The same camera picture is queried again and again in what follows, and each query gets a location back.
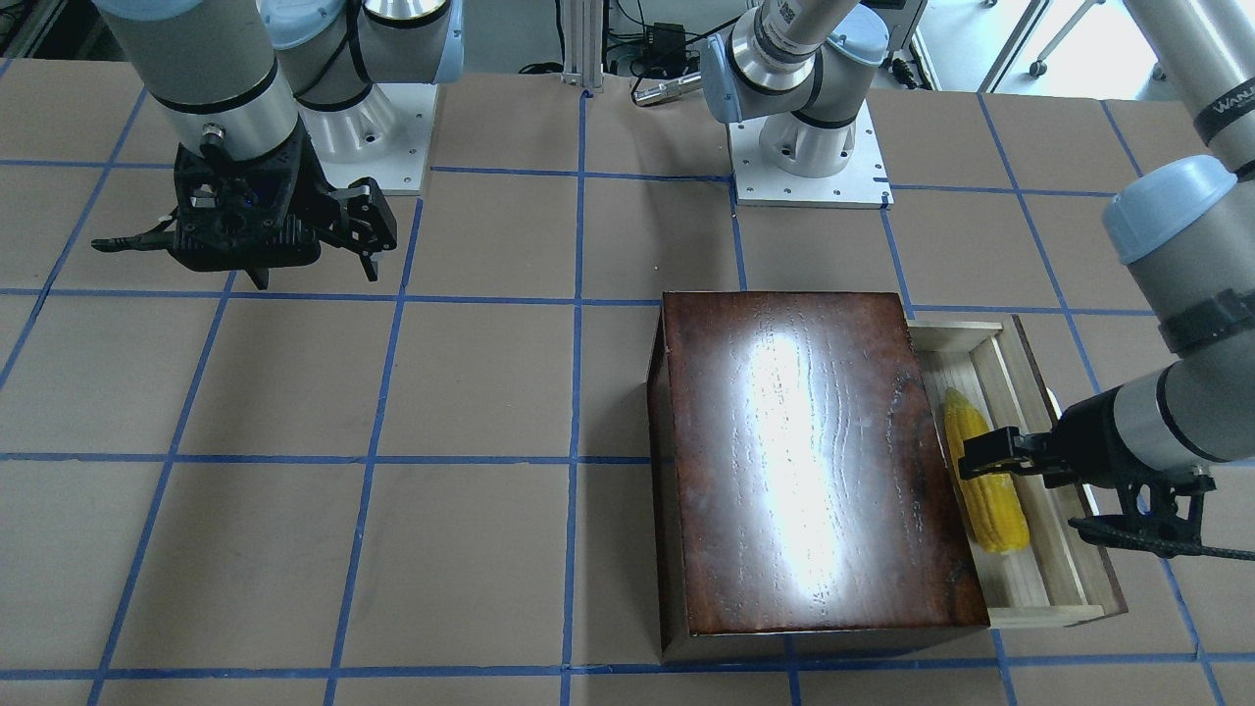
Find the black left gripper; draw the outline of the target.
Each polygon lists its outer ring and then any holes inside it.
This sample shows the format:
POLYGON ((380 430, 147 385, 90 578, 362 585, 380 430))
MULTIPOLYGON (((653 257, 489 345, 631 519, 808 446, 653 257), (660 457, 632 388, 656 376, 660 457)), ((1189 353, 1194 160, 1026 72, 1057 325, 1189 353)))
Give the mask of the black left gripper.
POLYGON ((1117 488, 1143 479, 1143 461, 1130 451, 1116 426, 1116 390, 1106 390, 1076 403, 1049 434, 1000 428, 965 439, 959 478, 1039 475, 1048 488, 1072 483, 1117 488))

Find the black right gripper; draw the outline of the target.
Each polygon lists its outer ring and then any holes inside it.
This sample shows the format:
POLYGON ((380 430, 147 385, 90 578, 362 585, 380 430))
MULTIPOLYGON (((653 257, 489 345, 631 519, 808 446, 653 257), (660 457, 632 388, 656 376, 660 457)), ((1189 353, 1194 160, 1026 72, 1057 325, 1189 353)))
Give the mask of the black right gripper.
MULTIPOLYGON (((382 255, 390 253, 397 247, 397 219, 385 193, 382 192, 382 186, 376 183, 376 179, 356 179, 349 187, 333 189, 328 193, 326 179, 314 166, 312 147, 306 133, 295 132, 269 155, 274 155, 281 148, 292 148, 299 152, 300 176, 292 199, 297 213, 305 216, 306 224, 314 229, 316 236, 319 228, 325 227, 328 221, 333 221, 330 229, 328 229, 328 245, 355 253, 368 281, 378 282, 382 255), (335 204, 338 214, 333 213, 335 204)), ((210 162, 211 166, 215 166, 215 171, 223 171, 225 166, 247 164, 248 161, 210 162)), ((141 233, 129 237, 93 238, 92 247, 98 253, 163 251, 192 272, 213 273, 237 270, 243 272, 259 290, 269 288, 270 283, 269 268, 251 265, 238 256, 223 253, 223 251, 215 250, 215 247, 182 233, 141 233)))

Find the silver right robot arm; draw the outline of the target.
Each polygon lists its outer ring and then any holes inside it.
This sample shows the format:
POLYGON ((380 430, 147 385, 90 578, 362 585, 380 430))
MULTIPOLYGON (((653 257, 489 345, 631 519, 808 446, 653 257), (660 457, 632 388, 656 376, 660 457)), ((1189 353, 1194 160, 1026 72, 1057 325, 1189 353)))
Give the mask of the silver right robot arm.
POLYGON ((458 1, 99 1, 97 13, 174 127, 174 209, 99 253, 162 251, 198 273, 309 267, 356 255, 368 281, 398 245, 376 173, 326 166, 402 149, 389 84, 453 83, 458 1))

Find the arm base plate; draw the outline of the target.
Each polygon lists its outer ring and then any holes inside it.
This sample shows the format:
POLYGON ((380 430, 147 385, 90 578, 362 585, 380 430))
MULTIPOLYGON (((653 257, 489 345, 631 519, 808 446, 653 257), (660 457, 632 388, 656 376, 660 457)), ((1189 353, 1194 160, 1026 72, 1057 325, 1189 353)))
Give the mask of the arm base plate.
POLYGON ((302 107, 328 182, 346 188, 371 177, 385 196, 422 196, 438 97, 434 84, 387 83, 341 112, 302 107))
POLYGON ((735 199, 771 207, 889 209, 895 204, 867 102, 848 125, 793 115, 728 125, 735 199))

